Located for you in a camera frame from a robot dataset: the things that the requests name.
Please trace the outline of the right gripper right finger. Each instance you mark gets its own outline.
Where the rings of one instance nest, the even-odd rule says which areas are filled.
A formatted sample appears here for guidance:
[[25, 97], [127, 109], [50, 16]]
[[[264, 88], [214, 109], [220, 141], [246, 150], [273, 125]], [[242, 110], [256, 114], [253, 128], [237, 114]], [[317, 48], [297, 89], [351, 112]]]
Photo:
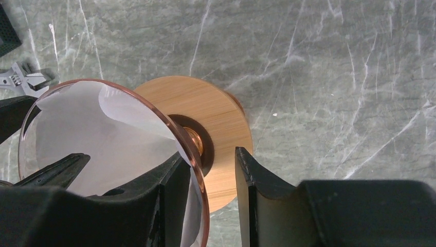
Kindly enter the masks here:
[[235, 150], [243, 246], [435, 246], [435, 191], [413, 180], [291, 185]]

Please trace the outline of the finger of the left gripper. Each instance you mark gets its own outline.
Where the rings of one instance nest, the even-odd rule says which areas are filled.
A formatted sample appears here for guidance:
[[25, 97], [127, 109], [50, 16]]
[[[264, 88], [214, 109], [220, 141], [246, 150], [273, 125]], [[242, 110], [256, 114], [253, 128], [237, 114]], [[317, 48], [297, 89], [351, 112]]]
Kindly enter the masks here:
[[84, 153], [72, 153], [15, 183], [22, 186], [59, 186], [67, 188], [90, 161]]
[[1, 99], [1, 144], [21, 128], [36, 100], [32, 96]]

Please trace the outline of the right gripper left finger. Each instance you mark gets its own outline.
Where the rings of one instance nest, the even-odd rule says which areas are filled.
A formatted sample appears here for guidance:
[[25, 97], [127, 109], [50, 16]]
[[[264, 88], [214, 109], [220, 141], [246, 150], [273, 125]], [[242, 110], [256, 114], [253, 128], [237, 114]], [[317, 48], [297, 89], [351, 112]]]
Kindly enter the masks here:
[[1, 187], [1, 246], [180, 246], [190, 166], [178, 155], [101, 196]]

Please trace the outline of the pink glass dripper cone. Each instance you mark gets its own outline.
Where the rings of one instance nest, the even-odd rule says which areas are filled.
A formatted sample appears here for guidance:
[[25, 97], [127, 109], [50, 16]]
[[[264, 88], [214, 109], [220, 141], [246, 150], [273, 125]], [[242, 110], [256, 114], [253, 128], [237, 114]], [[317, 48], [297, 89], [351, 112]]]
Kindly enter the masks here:
[[104, 80], [61, 83], [40, 96], [20, 132], [21, 181], [71, 154], [50, 184], [42, 246], [206, 246], [209, 205], [189, 135], [139, 94]]

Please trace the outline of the white paper coffee filter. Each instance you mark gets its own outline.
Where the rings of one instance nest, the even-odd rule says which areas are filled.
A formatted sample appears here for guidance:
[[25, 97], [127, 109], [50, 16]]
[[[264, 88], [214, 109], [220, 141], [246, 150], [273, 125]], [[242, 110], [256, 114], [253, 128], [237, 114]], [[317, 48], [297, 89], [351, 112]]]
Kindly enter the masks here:
[[101, 196], [178, 154], [191, 173], [180, 246], [207, 244], [208, 202], [199, 152], [182, 126], [149, 96], [98, 80], [65, 82], [47, 91], [21, 131], [20, 177], [72, 153], [90, 156], [67, 187], [81, 196]]

